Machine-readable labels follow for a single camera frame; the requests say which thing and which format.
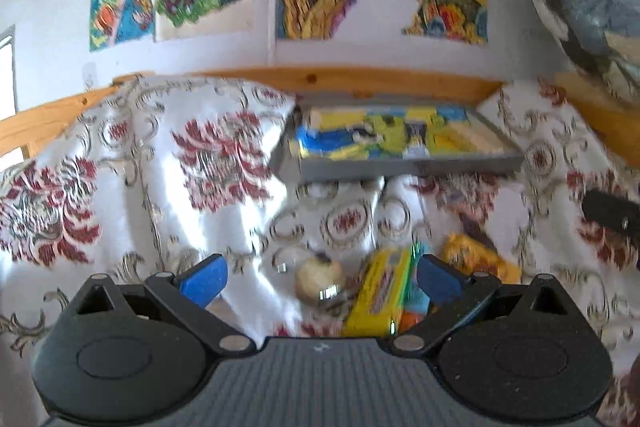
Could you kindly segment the yellow green snack bar packet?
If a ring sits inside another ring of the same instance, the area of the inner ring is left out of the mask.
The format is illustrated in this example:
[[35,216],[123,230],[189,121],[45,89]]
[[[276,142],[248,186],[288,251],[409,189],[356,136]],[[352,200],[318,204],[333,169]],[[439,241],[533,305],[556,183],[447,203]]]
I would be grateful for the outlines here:
[[377,251],[343,323],[343,337],[384,338],[418,324],[431,299],[416,280],[421,256],[413,247]]

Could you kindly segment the round pastry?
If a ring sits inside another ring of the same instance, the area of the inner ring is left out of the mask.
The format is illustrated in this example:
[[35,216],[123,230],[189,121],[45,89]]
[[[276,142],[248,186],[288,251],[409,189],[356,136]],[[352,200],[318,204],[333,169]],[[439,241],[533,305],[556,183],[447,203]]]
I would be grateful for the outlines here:
[[271,265],[278,274],[292,275],[294,295],[305,305],[329,309],[347,298],[343,265],[325,253],[281,248],[272,256]]

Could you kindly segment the orange yellow snack bag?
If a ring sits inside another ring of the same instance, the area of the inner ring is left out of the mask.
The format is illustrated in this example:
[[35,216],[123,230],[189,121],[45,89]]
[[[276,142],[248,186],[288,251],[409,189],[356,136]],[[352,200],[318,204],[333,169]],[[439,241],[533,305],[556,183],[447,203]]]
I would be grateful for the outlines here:
[[486,272],[505,284],[521,283],[522,270],[517,265],[467,235],[450,234],[439,257],[465,275]]

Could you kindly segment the floral white bedspread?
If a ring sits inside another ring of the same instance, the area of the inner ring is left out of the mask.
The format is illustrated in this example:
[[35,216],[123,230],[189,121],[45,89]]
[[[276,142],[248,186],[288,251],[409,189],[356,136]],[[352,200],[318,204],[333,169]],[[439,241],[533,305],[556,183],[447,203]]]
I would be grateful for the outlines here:
[[438,251],[468,234],[521,268],[553,274],[611,353],[600,418],[639,421],[639,251],[587,222],[592,188],[637,199],[618,162],[562,90],[508,84],[480,113],[524,154],[512,178],[459,174],[299,185],[267,167],[292,96],[247,80],[131,83],[80,116],[36,158],[1,176],[1,421],[46,414],[30,377],[36,346],[85,279],[181,273],[223,255],[229,282],[212,304],[256,341],[333,337],[344,310],[301,303],[285,265],[325,254],[357,272],[380,248]]

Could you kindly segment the pale wafer biscuit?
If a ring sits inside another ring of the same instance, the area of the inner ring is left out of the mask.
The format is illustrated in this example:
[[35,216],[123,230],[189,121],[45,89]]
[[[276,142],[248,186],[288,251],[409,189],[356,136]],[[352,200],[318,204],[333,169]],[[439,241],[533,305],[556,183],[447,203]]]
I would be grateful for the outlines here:
[[449,127],[449,138],[458,147],[463,147],[469,152],[483,154],[498,154],[504,152],[504,146],[499,139],[492,135],[486,135],[476,131],[472,127]]

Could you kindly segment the dark blue snack stick packet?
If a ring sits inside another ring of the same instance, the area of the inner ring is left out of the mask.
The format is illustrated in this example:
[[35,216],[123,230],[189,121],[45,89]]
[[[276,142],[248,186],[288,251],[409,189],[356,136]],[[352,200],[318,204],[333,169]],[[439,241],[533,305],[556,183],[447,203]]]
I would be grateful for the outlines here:
[[427,124],[423,120],[406,120],[406,145],[403,158],[425,158],[428,156],[426,145]]

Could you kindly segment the grey metal tray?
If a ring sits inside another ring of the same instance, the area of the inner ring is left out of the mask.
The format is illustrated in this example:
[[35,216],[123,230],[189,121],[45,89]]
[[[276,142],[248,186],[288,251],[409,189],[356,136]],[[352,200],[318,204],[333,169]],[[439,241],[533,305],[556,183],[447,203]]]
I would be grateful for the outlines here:
[[[347,159],[303,158],[295,143],[295,130],[308,109],[340,106],[459,106],[466,110],[478,132],[499,139],[504,152],[498,154],[469,153],[433,156],[421,159]],[[521,149],[495,124],[480,115],[476,109],[458,103],[437,102],[429,98],[379,95],[374,98],[349,98],[346,95],[304,96],[288,117],[283,134],[271,156],[269,166],[281,178],[303,183],[329,181],[359,181],[390,176],[441,176],[450,173],[510,174],[523,164]]]

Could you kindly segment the wooden bed frame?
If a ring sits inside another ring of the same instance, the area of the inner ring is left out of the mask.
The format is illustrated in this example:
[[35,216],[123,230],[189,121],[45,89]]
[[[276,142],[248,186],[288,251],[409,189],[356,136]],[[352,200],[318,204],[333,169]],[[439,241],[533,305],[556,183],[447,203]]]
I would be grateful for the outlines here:
[[[268,66],[209,70],[206,77],[244,78],[283,91],[299,93],[347,93],[354,98],[378,94],[422,95],[471,105],[489,98],[503,83],[495,79],[430,72],[429,70],[363,66]],[[25,157],[37,155],[78,116],[120,87],[153,78],[154,72],[135,72],[113,79],[106,87],[42,104],[1,121],[1,153],[22,150]],[[561,72],[553,82],[565,90],[565,98],[613,153],[634,168],[639,166],[639,109],[617,102],[593,80],[572,72]]]

